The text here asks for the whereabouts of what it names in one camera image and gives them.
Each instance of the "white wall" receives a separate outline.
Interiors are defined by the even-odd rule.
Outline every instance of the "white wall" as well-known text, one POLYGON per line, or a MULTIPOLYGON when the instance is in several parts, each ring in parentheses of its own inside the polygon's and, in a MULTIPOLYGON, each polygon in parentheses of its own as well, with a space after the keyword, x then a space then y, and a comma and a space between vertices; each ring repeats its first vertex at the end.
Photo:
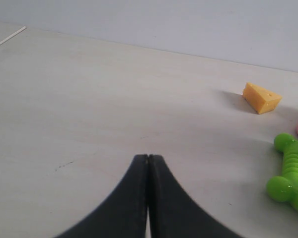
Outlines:
POLYGON ((298 72, 298 0, 0 0, 0 20, 298 72))

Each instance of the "white table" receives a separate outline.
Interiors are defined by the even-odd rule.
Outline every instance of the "white table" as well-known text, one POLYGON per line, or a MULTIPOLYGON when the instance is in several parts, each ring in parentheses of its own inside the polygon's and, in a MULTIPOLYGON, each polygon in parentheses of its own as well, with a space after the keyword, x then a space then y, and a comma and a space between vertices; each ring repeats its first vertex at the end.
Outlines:
POLYGON ((0 46, 0 238, 46 238, 92 211, 138 153, 246 238, 298 238, 271 201, 272 148, 298 121, 298 73, 27 29, 0 46), (283 95, 257 115, 250 81, 283 95))
POLYGON ((21 28, 20 25, 0 22, 0 42, 21 28))

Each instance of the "green rubber bone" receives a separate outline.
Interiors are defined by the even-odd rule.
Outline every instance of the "green rubber bone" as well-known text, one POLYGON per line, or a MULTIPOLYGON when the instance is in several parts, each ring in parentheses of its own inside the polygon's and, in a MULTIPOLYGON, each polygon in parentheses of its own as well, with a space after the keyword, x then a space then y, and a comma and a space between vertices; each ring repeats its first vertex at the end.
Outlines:
POLYGON ((284 153, 282 176, 266 185, 268 195, 277 202, 289 202, 298 211, 298 140, 287 133, 275 137, 274 146, 284 153))

